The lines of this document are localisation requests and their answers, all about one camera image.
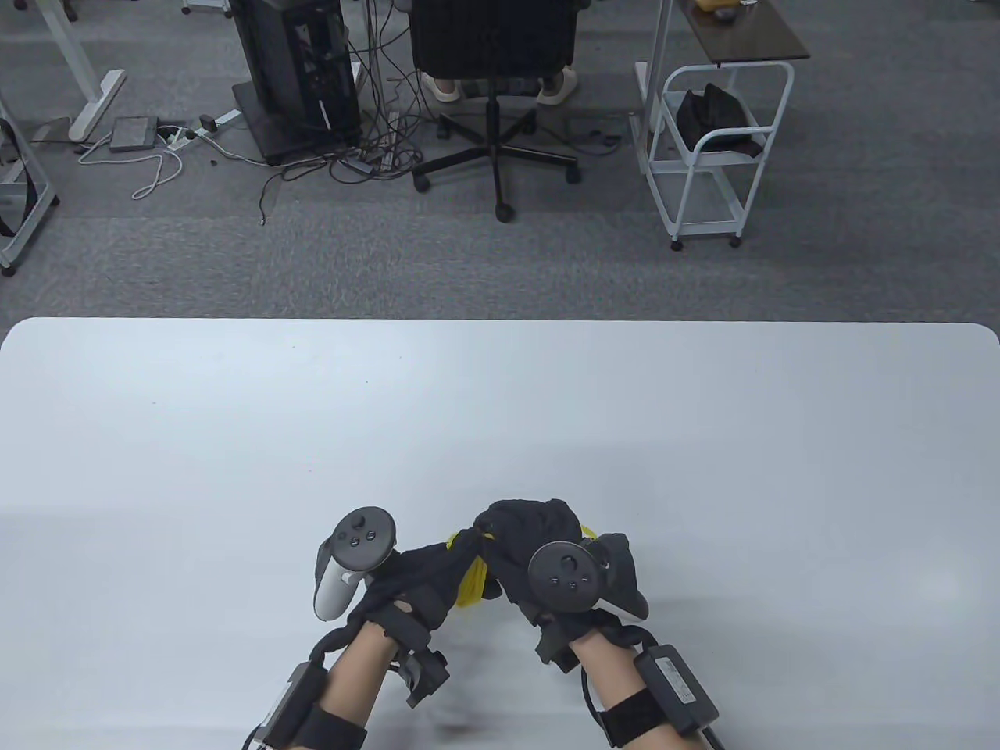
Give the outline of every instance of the computer tower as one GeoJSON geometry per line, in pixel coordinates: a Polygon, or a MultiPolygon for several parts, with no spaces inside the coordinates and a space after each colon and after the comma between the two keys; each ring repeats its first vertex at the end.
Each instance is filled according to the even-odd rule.
{"type": "Polygon", "coordinates": [[[361,112],[339,0],[234,0],[232,8],[256,102],[245,101],[246,85],[234,93],[262,153],[279,130],[305,149],[356,144],[361,112]]]}

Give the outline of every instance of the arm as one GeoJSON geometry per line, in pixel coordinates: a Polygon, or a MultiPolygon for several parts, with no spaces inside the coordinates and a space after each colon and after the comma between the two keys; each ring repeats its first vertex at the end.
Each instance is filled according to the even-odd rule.
{"type": "Polygon", "coordinates": [[[398,648],[381,626],[366,622],[330,668],[330,681],[319,700],[319,707],[363,727],[398,648]]]}
{"type": "MultiPolygon", "coordinates": [[[[632,649],[619,648],[597,631],[570,643],[590,681],[607,709],[618,705],[646,687],[632,660],[632,649]]],[[[685,739],[669,724],[661,724],[625,746],[626,750],[703,750],[699,737],[685,739]]]]}

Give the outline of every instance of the yellow rope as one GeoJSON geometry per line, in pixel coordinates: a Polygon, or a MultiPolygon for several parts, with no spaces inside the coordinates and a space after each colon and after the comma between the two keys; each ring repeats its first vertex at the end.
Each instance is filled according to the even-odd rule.
{"type": "MultiPolygon", "coordinates": [[[[586,526],[581,526],[580,529],[583,531],[583,535],[591,539],[597,539],[597,535],[588,529],[586,526]]],[[[455,541],[455,537],[458,534],[452,534],[448,539],[448,547],[451,548],[452,543],[455,541]]],[[[487,539],[492,539],[492,534],[484,534],[487,539]]],[[[477,557],[469,569],[465,573],[465,577],[462,578],[462,583],[458,587],[458,599],[455,604],[459,607],[471,607],[473,604],[478,604],[483,599],[483,590],[486,588],[486,576],[489,570],[486,567],[486,562],[481,557],[477,557]]]]}

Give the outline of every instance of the chair base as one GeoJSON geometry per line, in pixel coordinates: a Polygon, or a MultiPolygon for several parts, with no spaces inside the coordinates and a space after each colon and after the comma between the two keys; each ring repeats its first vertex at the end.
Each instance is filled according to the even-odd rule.
{"type": "Polygon", "coordinates": [[[489,159],[493,167],[493,187],[496,191],[497,220],[505,224],[512,221],[515,211],[510,204],[504,202],[503,187],[500,182],[501,157],[563,167],[566,170],[566,182],[571,185],[578,184],[582,180],[580,165],[576,157],[509,145],[515,136],[522,133],[525,135],[534,133],[538,128],[537,117],[537,112],[531,110],[518,118],[505,131],[500,132],[500,105],[497,102],[495,85],[491,85],[489,100],[486,103],[486,135],[477,133],[472,128],[453,120],[447,115],[440,115],[437,118],[438,138],[448,138],[451,133],[457,133],[472,143],[473,147],[465,151],[459,151],[457,154],[442,156],[440,159],[418,164],[413,168],[413,186],[418,193],[426,193],[431,187],[427,175],[432,172],[439,172],[442,169],[466,164],[477,159],[489,159]]]}

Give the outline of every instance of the white shoe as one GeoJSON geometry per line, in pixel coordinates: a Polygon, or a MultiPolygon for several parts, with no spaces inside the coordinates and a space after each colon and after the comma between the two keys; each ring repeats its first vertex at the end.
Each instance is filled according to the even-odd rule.
{"type": "Polygon", "coordinates": [[[437,99],[442,104],[451,104],[452,102],[457,102],[462,98],[462,92],[455,84],[455,90],[449,93],[445,93],[440,88],[438,88],[437,81],[434,80],[434,76],[429,76],[426,73],[420,74],[420,80],[423,82],[424,86],[430,91],[434,98],[437,99]]]}
{"type": "Polygon", "coordinates": [[[544,84],[542,85],[542,90],[538,94],[538,98],[535,100],[539,104],[545,104],[550,107],[554,107],[557,104],[562,104],[569,98],[569,95],[576,91],[577,84],[579,83],[576,71],[573,70],[568,65],[563,68],[563,82],[559,90],[554,94],[546,94],[544,84]]]}

